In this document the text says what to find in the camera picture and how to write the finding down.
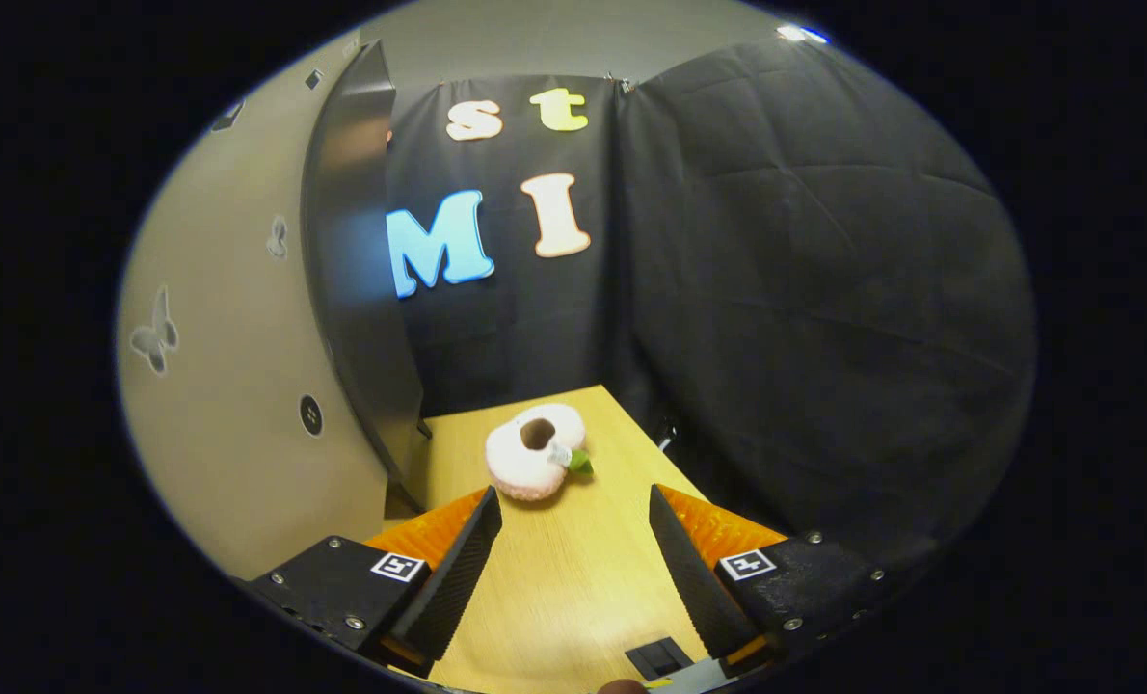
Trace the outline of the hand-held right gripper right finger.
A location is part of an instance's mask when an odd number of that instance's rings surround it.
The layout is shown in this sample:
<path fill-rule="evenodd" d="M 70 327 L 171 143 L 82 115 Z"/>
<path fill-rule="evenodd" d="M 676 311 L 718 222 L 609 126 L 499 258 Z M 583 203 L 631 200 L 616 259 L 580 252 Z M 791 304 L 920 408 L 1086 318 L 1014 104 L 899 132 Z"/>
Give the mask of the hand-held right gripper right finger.
<path fill-rule="evenodd" d="M 694 632 L 727 678 L 807 657 L 876 609 L 887 571 L 833 541 L 790 539 L 668 485 L 649 524 Z"/>

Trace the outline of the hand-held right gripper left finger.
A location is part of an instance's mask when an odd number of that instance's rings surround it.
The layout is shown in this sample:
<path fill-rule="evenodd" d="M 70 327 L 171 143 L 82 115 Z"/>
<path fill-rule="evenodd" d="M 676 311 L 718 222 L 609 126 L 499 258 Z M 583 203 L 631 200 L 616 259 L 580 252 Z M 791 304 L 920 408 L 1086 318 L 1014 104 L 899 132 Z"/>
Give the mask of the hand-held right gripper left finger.
<path fill-rule="evenodd" d="M 496 488 L 372 537 L 331 535 L 240 585 L 349 652 L 424 680 L 444 658 L 504 527 Z"/>

